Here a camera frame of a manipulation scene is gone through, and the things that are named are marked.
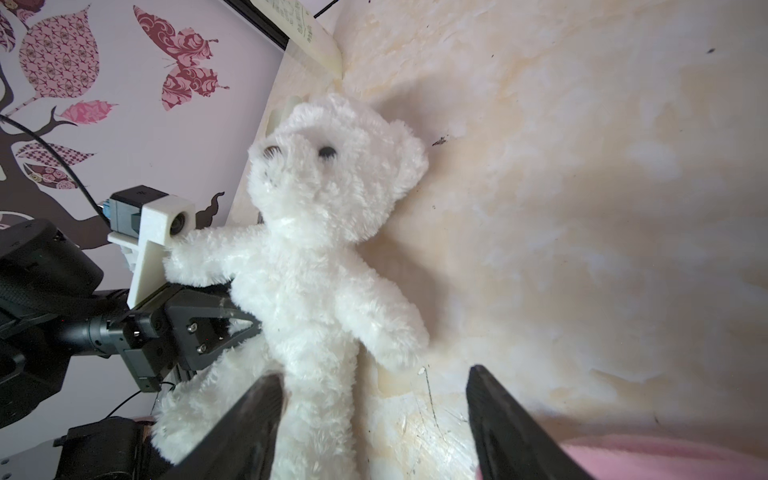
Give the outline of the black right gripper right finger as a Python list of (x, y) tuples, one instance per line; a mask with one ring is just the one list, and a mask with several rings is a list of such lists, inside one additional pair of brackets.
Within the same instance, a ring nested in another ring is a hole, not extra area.
[(486, 367), (470, 368), (466, 399), (484, 479), (592, 480)]

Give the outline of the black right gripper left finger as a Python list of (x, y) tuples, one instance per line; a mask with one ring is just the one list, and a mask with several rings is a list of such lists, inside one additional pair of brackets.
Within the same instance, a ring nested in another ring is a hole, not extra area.
[(267, 479), (284, 406), (283, 378), (256, 381), (166, 480)]

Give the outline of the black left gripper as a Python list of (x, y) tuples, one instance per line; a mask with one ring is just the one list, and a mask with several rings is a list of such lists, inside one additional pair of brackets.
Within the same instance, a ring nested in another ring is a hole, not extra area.
[(157, 392), (172, 371), (200, 372), (260, 333), (261, 323), (233, 303), (228, 285), (169, 284), (122, 318), (122, 360), (142, 392)]

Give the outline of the pink teddy hoodie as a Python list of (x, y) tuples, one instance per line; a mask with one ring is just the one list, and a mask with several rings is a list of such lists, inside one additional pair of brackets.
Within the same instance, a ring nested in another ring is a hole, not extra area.
[(474, 436), (478, 479), (765, 479), (767, 462), (726, 448), (662, 437), (605, 435), (504, 449)]

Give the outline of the white teddy bear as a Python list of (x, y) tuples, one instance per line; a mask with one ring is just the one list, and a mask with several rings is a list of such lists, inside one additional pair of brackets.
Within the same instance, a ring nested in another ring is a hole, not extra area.
[(163, 263), (172, 283), (227, 285), (261, 331), (161, 400), (153, 445), (181, 463), (259, 377), (278, 372), (287, 405), (272, 477), (355, 479), (359, 351), (402, 371), (429, 343), (418, 308), (357, 246), (422, 179), (425, 147), (404, 122), (329, 94), (297, 105), (248, 159), (262, 222), (192, 231)]

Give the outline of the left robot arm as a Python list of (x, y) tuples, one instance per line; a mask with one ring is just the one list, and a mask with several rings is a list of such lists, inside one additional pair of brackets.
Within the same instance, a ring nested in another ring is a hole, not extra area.
[[(129, 307), (127, 290), (95, 291), (102, 278), (48, 220), (1, 230), (1, 428), (57, 394), (74, 356), (119, 356), (137, 394), (173, 391), (165, 380), (172, 371), (194, 375), (260, 332), (225, 286), (166, 283)], [(124, 403), (53, 441), (53, 479), (162, 478), (171, 467), (145, 437), (148, 423), (113, 419)]]

